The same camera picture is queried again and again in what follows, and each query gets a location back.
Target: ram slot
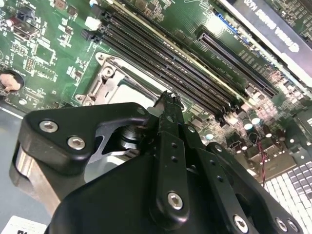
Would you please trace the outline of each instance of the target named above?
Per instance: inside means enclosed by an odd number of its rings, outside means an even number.
[[[109,25],[109,28],[105,31],[105,33],[113,34],[115,33],[115,37],[119,40],[122,40],[125,38],[127,33],[124,30],[117,30],[114,27],[111,27]],[[222,108],[222,106],[225,106],[227,103],[224,102],[221,99],[221,96],[218,95],[218,93],[213,93],[212,91],[208,89],[204,89],[204,83],[199,83],[197,80],[194,80],[193,77],[190,76],[189,72],[185,69],[181,68],[175,60],[173,60],[170,57],[165,56],[162,54],[161,51],[158,51],[156,48],[154,48],[152,45],[149,45],[147,41],[144,41],[140,37],[134,37],[133,34],[129,33],[129,37],[124,42],[125,44],[128,44],[128,46],[131,46],[131,48],[136,50],[140,53],[142,57],[145,57],[146,59],[152,58],[153,61],[157,64],[159,64],[162,69],[168,70],[168,72],[172,73],[175,77],[179,77],[179,79],[187,84],[190,88],[193,88],[195,90],[198,90],[200,93],[202,93],[203,96],[206,98],[211,98],[211,103],[218,107]]]
[[[104,43],[110,45],[123,56],[126,56],[131,63],[135,63],[142,69],[149,71],[155,78],[167,83],[174,90],[191,97],[194,102],[207,109],[210,113],[217,114],[222,109],[222,106],[212,101],[210,97],[207,97],[202,92],[198,92],[196,89],[190,88],[188,83],[184,83],[180,77],[168,71],[154,57],[143,56],[142,51],[138,51],[135,45],[129,43],[128,38],[122,38],[113,31],[107,30],[102,39]]]
[[[152,36],[148,33],[148,31],[144,30],[140,27],[139,24],[135,23],[132,19],[126,17],[125,15],[119,12],[113,12],[111,18],[107,18],[109,22],[111,22],[116,27],[119,27],[121,30],[129,31],[128,36],[132,38],[139,38],[137,41],[141,42],[141,45],[148,47],[155,47],[157,54],[162,53],[164,56],[171,58],[175,61],[175,66],[180,66],[180,70],[187,71],[189,78],[192,79],[193,82],[197,82],[199,85],[206,84],[207,90],[213,92],[213,95],[219,96],[219,98],[224,99],[226,102],[230,102],[235,99],[234,96],[229,94],[227,90],[225,90],[222,86],[219,86],[215,82],[213,82],[210,78],[203,75],[203,73],[196,70],[189,61],[186,61],[178,54],[170,51],[166,46],[159,42],[159,39]]]

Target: black ram slot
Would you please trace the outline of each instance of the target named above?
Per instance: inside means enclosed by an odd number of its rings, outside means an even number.
[[[172,74],[168,74],[168,71],[166,71],[165,69],[162,70],[157,62],[150,61],[148,59],[142,59],[141,53],[140,54],[137,53],[132,49],[132,47],[126,45],[124,43],[125,42],[124,40],[123,41],[118,40],[115,35],[109,33],[106,34],[102,39],[106,44],[112,46],[114,50],[121,52],[123,56],[127,55],[127,57],[131,62],[135,61],[135,64],[151,72],[151,74],[155,78],[159,78],[161,81],[166,82],[167,84],[172,86],[175,90],[181,92],[183,95],[190,96],[195,103],[206,108],[212,114],[220,112],[220,109],[217,109],[211,105],[210,99],[200,96],[199,93],[196,92],[196,90],[192,90],[184,83],[181,83],[177,77],[172,76]]]
[[[212,93],[209,90],[205,90],[203,88],[203,84],[198,84],[197,82],[192,82],[191,77],[188,76],[187,73],[183,72],[183,69],[179,68],[175,69],[174,67],[176,62],[168,57],[165,57],[162,55],[162,53],[153,46],[148,46],[148,42],[144,41],[142,38],[134,38],[130,36],[127,37],[127,35],[123,34],[122,31],[111,27],[109,25],[109,28],[106,29],[105,33],[110,33],[112,34],[112,37],[122,41],[124,44],[127,44],[128,46],[131,47],[131,49],[136,50],[137,53],[140,53],[142,57],[144,57],[146,60],[152,59],[154,63],[158,63],[159,66],[161,66],[162,69],[167,69],[169,72],[171,72],[174,76],[179,77],[181,81],[186,83],[189,87],[198,90],[203,96],[206,98],[211,99],[211,104],[213,104],[216,108],[221,109],[222,106],[225,106],[226,103],[222,101],[221,99],[217,98],[217,94]]]
[[[163,28],[162,26],[160,26],[156,21],[147,18],[146,15],[144,15],[141,11],[139,11],[137,8],[135,8],[134,6],[132,6],[131,4],[129,4],[129,2],[126,1],[122,1],[124,2],[128,7],[130,7],[132,9],[132,11],[136,12],[137,14],[141,15],[143,18],[145,18],[148,22],[150,22],[151,24],[153,24],[153,26],[155,26],[158,30],[160,30],[161,32],[165,33],[166,35],[170,36],[171,38],[175,39],[176,41],[178,41],[175,36],[173,34],[171,34],[169,31],[167,31],[165,28]],[[122,17],[124,17],[126,20],[130,21],[133,25],[135,25],[135,28],[140,28],[141,30],[144,30],[144,28],[140,27],[139,24],[136,23],[136,21],[132,20],[131,18],[127,17],[123,12],[119,12],[118,11],[118,16],[121,15]],[[189,46],[187,45],[183,45],[184,48],[186,48],[188,51],[192,52],[193,54],[197,54],[196,51],[192,50]],[[185,59],[184,57],[180,57],[180,59],[186,64],[188,65],[188,60]],[[235,82],[233,82],[232,80],[228,79],[227,77],[221,76],[220,74],[218,74],[218,70],[215,69],[213,66],[208,65],[208,63],[206,61],[204,61],[204,64],[202,64],[204,67],[206,67],[208,70],[210,70],[210,72],[212,72],[216,77],[218,77],[221,81],[223,81],[224,83],[226,83],[229,87],[231,87],[233,90],[235,90],[236,92],[240,93],[242,96],[244,96],[245,98],[248,97],[247,93],[245,92],[244,89],[242,89],[241,86],[238,86]],[[197,76],[201,76],[206,78],[206,74],[204,72],[202,72],[202,70],[200,70],[198,67],[196,66],[192,66],[192,69],[194,70],[194,72],[196,73]],[[228,91],[225,91],[224,95],[229,95],[228,97],[230,98],[230,94],[228,93]]]
[[[205,84],[209,84],[209,89],[214,92],[215,95],[219,95],[225,99],[225,101],[229,102],[231,99],[234,99],[234,96],[231,96],[227,90],[225,90],[222,86],[216,84],[213,82],[210,78],[206,77],[199,71],[197,71],[194,67],[192,67],[188,62],[181,59],[181,56],[172,53],[168,48],[166,48],[165,45],[160,44],[157,42],[157,39],[151,34],[149,34],[146,30],[144,30],[142,27],[140,27],[138,24],[133,22],[131,19],[126,17],[123,14],[114,12],[112,14],[111,18],[107,18],[107,21],[110,21],[115,26],[119,27],[121,30],[123,28],[127,28],[127,30],[131,30],[132,32],[128,34],[128,36],[132,36],[133,38],[141,38],[144,41],[147,41],[149,46],[153,46],[156,48],[157,51],[160,53],[165,54],[167,57],[171,57],[172,60],[176,62],[177,65],[181,66],[183,70],[188,71],[188,74],[190,74],[193,78],[193,82],[197,82],[197,80],[200,80],[201,82]]]

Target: motherboard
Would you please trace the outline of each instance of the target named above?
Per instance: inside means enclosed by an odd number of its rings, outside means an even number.
[[[24,113],[129,101],[148,108],[168,90],[181,96],[184,120],[204,144],[222,143],[261,174],[257,143],[267,163],[289,156],[285,129],[311,104],[309,68],[298,66],[312,51],[312,8],[263,1],[272,15],[257,11],[257,20],[283,39],[269,46],[257,36],[263,25],[253,32],[233,16],[239,4],[222,2],[0,0],[2,102]],[[257,2],[241,2],[256,11]],[[286,60],[281,43],[307,48]],[[294,165],[289,156],[278,170]]]

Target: green circuit board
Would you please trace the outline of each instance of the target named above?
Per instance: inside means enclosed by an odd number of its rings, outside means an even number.
[[[89,0],[4,2],[4,7],[0,8],[0,69],[14,70],[25,80],[24,88],[9,94],[5,101],[26,113],[32,110],[60,108],[67,104],[79,106],[80,103],[74,98],[75,94],[85,93],[100,69],[95,53],[103,51],[115,54],[103,43],[90,43],[80,37],[82,29],[85,28],[84,22],[91,11]],[[200,46],[196,41],[199,27],[208,28],[263,77],[274,83],[278,89],[281,88],[281,84],[277,82],[276,70],[269,69],[268,63],[259,54],[250,50],[248,45],[214,15],[214,2],[129,0],[129,4],[141,10],[176,41],[201,54],[210,66],[238,86],[246,88],[249,84],[224,61]],[[8,30],[5,23],[22,6],[29,6],[35,11],[36,27],[40,29],[41,35],[33,40],[20,40]],[[306,9],[301,11],[303,16],[295,15],[290,19],[290,24],[298,33],[310,37],[307,34],[311,31],[311,14]],[[275,123],[276,120],[287,119],[304,106],[297,98],[298,95],[294,91],[286,97],[281,92],[272,100],[265,98],[254,106],[263,110],[263,114],[261,111],[259,113],[264,121]],[[187,111],[184,113],[185,120],[192,122],[195,116],[204,121],[199,131],[203,131],[209,125],[215,129],[220,139],[224,139],[228,132],[241,128],[231,126],[226,131],[219,128],[216,122],[208,121],[209,113],[189,100]]]

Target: black mounting arm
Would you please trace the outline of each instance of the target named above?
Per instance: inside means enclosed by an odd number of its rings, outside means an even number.
[[[137,155],[85,183],[91,156],[112,151],[129,126],[140,132]],[[26,115],[10,176],[53,215],[46,234],[302,233],[226,149],[205,148],[167,92],[149,111],[123,103]]]

